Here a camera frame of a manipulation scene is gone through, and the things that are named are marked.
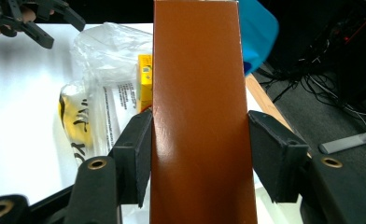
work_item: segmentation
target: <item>dark floor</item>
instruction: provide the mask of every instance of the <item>dark floor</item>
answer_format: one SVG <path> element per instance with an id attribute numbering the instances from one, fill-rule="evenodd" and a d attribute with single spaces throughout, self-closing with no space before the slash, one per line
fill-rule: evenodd
<path id="1" fill-rule="evenodd" d="M 257 73 L 254 76 L 259 82 L 270 80 Z M 287 81 L 278 81 L 268 89 L 265 85 L 262 87 L 274 99 L 288 85 Z M 366 126 L 358 119 L 358 115 L 320 103 L 301 84 L 286 91 L 274 104 L 293 131 L 309 145 L 312 155 L 321 153 L 318 150 L 319 144 L 366 132 Z M 332 156 L 351 166 L 366 182 L 366 145 L 333 153 Z"/>

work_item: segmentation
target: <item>brown cardboard box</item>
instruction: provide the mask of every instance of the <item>brown cardboard box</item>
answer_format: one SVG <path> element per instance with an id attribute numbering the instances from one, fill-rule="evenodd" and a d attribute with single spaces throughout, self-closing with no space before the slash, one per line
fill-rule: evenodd
<path id="1" fill-rule="evenodd" d="M 154 4 L 151 223 L 257 223 L 237 2 Z"/>

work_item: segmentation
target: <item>blue object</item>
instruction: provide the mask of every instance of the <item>blue object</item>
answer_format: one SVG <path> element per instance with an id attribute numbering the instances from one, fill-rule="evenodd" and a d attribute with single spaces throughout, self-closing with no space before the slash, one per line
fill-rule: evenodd
<path id="1" fill-rule="evenodd" d="M 239 20 L 247 76 L 267 60 L 278 34 L 278 22 L 257 0 L 239 1 Z"/>

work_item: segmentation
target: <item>yellow label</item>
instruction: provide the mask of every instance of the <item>yellow label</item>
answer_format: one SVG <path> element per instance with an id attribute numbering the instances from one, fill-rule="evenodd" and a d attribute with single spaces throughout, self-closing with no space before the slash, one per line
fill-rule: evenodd
<path id="1" fill-rule="evenodd" d="M 137 110 L 142 112 L 150 107 L 153 100 L 153 57 L 139 55 L 137 76 Z"/>

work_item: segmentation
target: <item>black clip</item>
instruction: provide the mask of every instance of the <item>black clip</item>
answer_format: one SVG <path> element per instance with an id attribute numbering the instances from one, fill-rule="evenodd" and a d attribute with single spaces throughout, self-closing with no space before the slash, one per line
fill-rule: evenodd
<path id="1" fill-rule="evenodd" d="M 51 49 L 54 39 L 38 27 L 34 22 L 23 22 L 20 6 L 27 3 L 38 4 L 37 17 L 49 19 L 49 13 L 54 10 L 77 30 L 84 30 L 85 21 L 63 0 L 0 0 L 0 32 L 6 36 L 16 36 L 17 31 L 23 31 L 37 44 Z"/>

